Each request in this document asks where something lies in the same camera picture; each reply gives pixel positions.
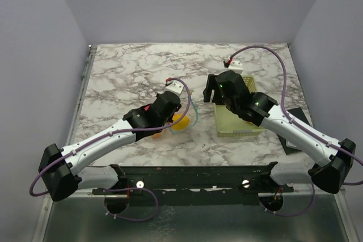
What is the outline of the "left aluminium side rail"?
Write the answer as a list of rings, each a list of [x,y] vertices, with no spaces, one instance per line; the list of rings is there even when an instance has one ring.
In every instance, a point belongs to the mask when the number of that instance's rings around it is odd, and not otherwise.
[[[88,86],[88,83],[90,80],[90,75],[91,75],[92,67],[94,64],[94,59],[96,56],[96,51],[97,51],[98,45],[89,45],[88,47],[89,47],[89,53],[86,58],[83,72],[81,74],[81,86],[80,86],[80,89],[78,92],[78,97],[76,100],[75,109],[74,109],[73,117],[71,120],[69,133],[67,135],[67,139],[66,139],[66,143],[65,143],[66,146],[72,144],[75,140],[78,122],[80,119],[81,110],[83,107],[83,102],[85,99],[85,94],[86,94],[87,86]]]

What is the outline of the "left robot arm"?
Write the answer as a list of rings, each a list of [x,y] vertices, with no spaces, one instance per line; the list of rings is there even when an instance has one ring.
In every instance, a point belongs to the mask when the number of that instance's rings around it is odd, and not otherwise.
[[[45,148],[39,174],[53,201],[61,201],[78,189],[90,188],[84,169],[109,152],[161,132],[181,108],[180,94],[164,91],[156,100],[130,110],[109,128],[84,141],[63,148],[51,144]]]

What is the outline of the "pale green plastic basket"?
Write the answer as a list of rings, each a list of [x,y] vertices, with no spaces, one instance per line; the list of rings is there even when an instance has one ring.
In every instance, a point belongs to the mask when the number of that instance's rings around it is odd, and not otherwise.
[[[257,92],[254,77],[243,77],[240,73],[236,72],[228,72],[227,75],[232,76],[232,79],[237,78],[237,75],[242,78],[241,80],[237,80],[237,83],[243,83],[242,90],[246,93],[242,98],[251,100],[252,96]],[[214,92],[212,103],[214,103],[214,115],[218,137],[254,137],[265,130],[261,126],[256,126],[252,122],[239,118],[237,114],[228,110],[223,103],[219,86],[217,86],[217,89]]]

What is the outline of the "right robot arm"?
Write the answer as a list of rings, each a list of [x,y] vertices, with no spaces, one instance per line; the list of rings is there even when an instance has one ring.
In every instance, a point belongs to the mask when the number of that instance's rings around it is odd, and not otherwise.
[[[242,76],[232,70],[208,75],[203,96],[204,102],[222,104],[240,119],[283,137],[314,161],[306,172],[298,164],[274,166],[260,178],[264,190],[272,192],[280,185],[296,182],[312,183],[331,194],[339,192],[353,164],[353,141],[329,137],[290,115],[265,93],[250,92]]]

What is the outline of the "clear zip top bag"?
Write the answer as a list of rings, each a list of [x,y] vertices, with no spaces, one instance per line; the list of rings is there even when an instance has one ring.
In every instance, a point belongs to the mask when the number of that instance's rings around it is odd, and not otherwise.
[[[191,102],[190,102],[190,105],[189,105],[189,109],[188,109],[188,112],[186,114],[186,116],[190,119],[190,123],[189,123],[189,126],[184,129],[184,130],[179,130],[179,131],[176,131],[176,130],[173,130],[171,127],[169,128],[169,131],[171,132],[172,135],[176,135],[176,134],[179,134],[183,131],[186,131],[188,129],[191,129],[192,127],[194,127],[198,120],[199,120],[199,113],[198,113],[198,110],[197,110],[197,107],[193,101],[193,93],[194,93],[194,90],[190,90],[190,96],[191,96]],[[182,114],[185,112],[185,109],[186,109],[186,106],[187,106],[187,102],[188,102],[188,96],[185,92],[182,93],[181,95],[181,109],[174,113],[174,116],[173,116],[173,121],[176,121],[178,120]]]

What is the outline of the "yellow lemon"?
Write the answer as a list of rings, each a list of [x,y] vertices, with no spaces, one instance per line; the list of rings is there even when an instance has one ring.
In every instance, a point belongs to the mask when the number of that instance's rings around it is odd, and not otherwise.
[[[184,116],[178,123],[173,125],[171,128],[176,131],[184,130],[189,126],[189,123],[190,119],[187,116]]]

